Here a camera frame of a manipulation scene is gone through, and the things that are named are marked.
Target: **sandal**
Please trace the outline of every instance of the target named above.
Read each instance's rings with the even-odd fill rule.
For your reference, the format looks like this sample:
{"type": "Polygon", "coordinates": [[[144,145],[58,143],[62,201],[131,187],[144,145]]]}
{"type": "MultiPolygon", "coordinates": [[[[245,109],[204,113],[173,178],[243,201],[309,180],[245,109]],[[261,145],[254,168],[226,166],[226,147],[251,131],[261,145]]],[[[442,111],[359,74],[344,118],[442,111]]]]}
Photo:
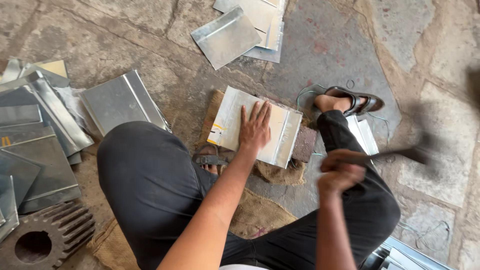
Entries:
{"type": "Polygon", "coordinates": [[[356,93],[340,86],[333,86],[325,91],[325,95],[335,98],[352,98],[352,106],[343,112],[345,117],[356,114],[362,115],[367,112],[377,111],[385,106],[385,102],[372,94],[356,93]],[[366,98],[365,104],[360,104],[360,98],[366,98]]]}
{"type": "Polygon", "coordinates": [[[228,162],[218,158],[218,147],[211,143],[205,143],[195,150],[192,160],[199,165],[228,165],[228,162]],[[216,155],[200,155],[199,153],[207,146],[215,147],[216,155]]]}

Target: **stone floor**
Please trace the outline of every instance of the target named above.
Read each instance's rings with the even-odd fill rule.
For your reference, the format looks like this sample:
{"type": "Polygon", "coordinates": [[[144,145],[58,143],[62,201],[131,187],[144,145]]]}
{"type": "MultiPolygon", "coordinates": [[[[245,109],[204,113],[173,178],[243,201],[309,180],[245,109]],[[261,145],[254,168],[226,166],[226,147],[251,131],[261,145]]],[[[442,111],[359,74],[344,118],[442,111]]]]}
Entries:
{"type": "MultiPolygon", "coordinates": [[[[436,177],[407,159],[376,164],[401,205],[402,221],[429,232],[418,240],[398,227],[393,236],[454,268],[478,269],[480,121],[470,75],[480,69],[475,0],[290,0],[280,64],[240,57],[218,71],[190,37],[220,15],[213,2],[0,0],[0,70],[9,56],[64,59],[72,86],[90,88],[138,69],[190,150],[212,91],[227,85],[294,106],[306,86],[346,86],[352,80],[355,91],[386,102],[374,115],[388,126],[367,117],[380,149],[412,142],[418,135],[412,104],[427,104],[427,124],[443,139],[436,177]]],[[[313,117],[314,95],[306,96],[301,105],[313,117]]],[[[101,228],[113,214],[98,185],[97,146],[85,149],[83,162],[73,169],[82,200],[101,228]]],[[[320,136],[316,151],[324,153],[320,136]]],[[[303,185],[271,185],[252,177],[247,186],[301,217],[316,208],[320,159],[312,157],[303,185]]],[[[61,269],[104,267],[82,248],[61,269]]]]}

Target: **dark trousers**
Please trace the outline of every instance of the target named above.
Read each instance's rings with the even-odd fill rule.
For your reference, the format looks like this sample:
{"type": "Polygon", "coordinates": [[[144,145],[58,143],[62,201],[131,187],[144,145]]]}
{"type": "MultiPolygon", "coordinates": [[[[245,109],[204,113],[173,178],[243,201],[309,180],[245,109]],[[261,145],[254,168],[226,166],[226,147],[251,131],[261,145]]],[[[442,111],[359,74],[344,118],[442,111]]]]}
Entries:
{"type": "MultiPolygon", "coordinates": [[[[362,151],[338,110],[318,119],[326,151],[362,151]]],[[[192,163],[184,144],[148,122],[111,130],[98,149],[98,175],[108,203],[142,270],[154,270],[200,206],[216,175],[192,163]]],[[[393,231],[400,209],[373,166],[345,191],[343,208],[359,265],[393,231]]],[[[252,240],[228,233],[221,265],[273,270],[315,268],[317,211],[252,240]]]]}

